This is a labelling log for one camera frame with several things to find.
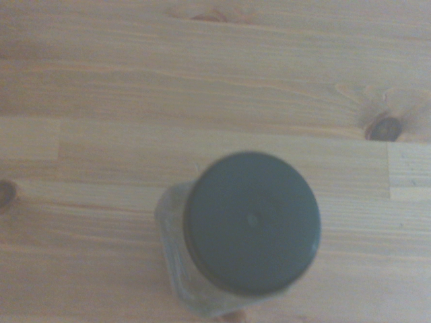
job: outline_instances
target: pine wood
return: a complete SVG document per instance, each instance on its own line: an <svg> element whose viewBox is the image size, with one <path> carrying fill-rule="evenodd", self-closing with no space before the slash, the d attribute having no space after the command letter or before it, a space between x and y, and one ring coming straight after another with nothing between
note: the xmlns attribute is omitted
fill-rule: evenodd
<svg viewBox="0 0 431 323"><path fill-rule="evenodd" d="M171 294L154 207L250 149L303 174L323 236L285 297L231 321L431 321L431 7L238 3L0 3L0 179L19 188L0 321L202 322ZM386 115L398 142L365 140Z"/></svg>

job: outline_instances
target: clear glass jar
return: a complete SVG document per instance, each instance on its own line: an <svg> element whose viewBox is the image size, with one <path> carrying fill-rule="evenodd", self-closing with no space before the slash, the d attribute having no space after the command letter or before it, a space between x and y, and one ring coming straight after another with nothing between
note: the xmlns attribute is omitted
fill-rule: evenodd
<svg viewBox="0 0 431 323"><path fill-rule="evenodd" d="M200 179L169 188L155 217L174 292L205 318L285 292L319 245L311 189L262 153L228 156Z"/></svg>

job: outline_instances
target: wooden table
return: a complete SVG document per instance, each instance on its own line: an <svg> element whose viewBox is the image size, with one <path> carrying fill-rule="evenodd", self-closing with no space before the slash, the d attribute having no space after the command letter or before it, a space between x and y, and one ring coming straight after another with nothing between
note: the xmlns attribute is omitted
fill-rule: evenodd
<svg viewBox="0 0 431 323"><path fill-rule="evenodd" d="M0 3L0 321L208 322L172 296L153 211L258 150L312 186L306 275L247 322L431 322L426 1ZM395 143L365 138L399 121Z"/></svg>

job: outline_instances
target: glass bottle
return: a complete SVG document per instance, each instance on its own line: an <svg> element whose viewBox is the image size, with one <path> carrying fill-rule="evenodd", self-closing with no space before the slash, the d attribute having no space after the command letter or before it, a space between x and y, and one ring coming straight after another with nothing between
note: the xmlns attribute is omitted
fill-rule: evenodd
<svg viewBox="0 0 431 323"><path fill-rule="evenodd" d="M310 265L320 216L304 178L284 161L236 153L169 188L155 210L171 285L201 317L284 293Z"/></svg>

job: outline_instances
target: wooden surface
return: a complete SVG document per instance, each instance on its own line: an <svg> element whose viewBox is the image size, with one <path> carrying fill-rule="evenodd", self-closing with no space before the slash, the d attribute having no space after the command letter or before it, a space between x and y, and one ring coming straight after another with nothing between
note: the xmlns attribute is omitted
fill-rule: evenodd
<svg viewBox="0 0 431 323"><path fill-rule="evenodd" d="M170 292L154 207L254 149L307 179L323 236L247 322L431 322L430 16L418 0L1 1L0 178L19 200L0 216L0 321L203 322ZM397 142L365 140L386 115Z"/></svg>

